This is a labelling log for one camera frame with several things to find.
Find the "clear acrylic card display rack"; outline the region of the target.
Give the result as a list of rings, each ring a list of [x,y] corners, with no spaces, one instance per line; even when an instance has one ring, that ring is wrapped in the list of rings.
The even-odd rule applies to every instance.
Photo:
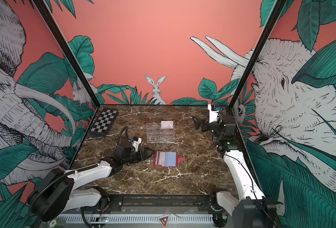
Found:
[[[175,128],[161,129],[160,123],[146,124],[147,143],[174,143]]]

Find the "red leather card holder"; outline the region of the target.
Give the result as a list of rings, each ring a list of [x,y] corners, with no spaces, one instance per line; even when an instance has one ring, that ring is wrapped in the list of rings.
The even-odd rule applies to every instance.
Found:
[[[177,152],[166,152],[166,159],[164,166],[155,166],[155,167],[178,167],[178,163],[185,161],[185,157],[178,157]]]

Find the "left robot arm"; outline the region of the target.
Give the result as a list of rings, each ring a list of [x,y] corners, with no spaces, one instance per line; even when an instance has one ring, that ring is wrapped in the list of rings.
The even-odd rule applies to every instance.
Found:
[[[53,169],[29,195],[29,213],[48,222],[62,212],[76,208],[83,211],[85,207],[96,207],[105,212],[111,206],[111,199],[102,187],[79,188],[97,179],[111,177],[124,165],[145,161],[154,154],[153,149],[140,146],[138,141],[124,141],[99,163],[74,170]]]

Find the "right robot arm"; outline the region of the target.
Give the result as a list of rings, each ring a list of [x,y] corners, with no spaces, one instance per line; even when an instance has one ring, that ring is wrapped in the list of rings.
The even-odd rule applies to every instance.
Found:
[[[212,122],[196,117],[192,119],[195,129],[211,132],[216,137],[216,149],[229,167],[237,188],[238,198],[229,192],[217,192],[217,206],[232,217],[235,228],[279,228],[275,221],[276,205],[260,190],[246,164],[234,116],[219,114]]]

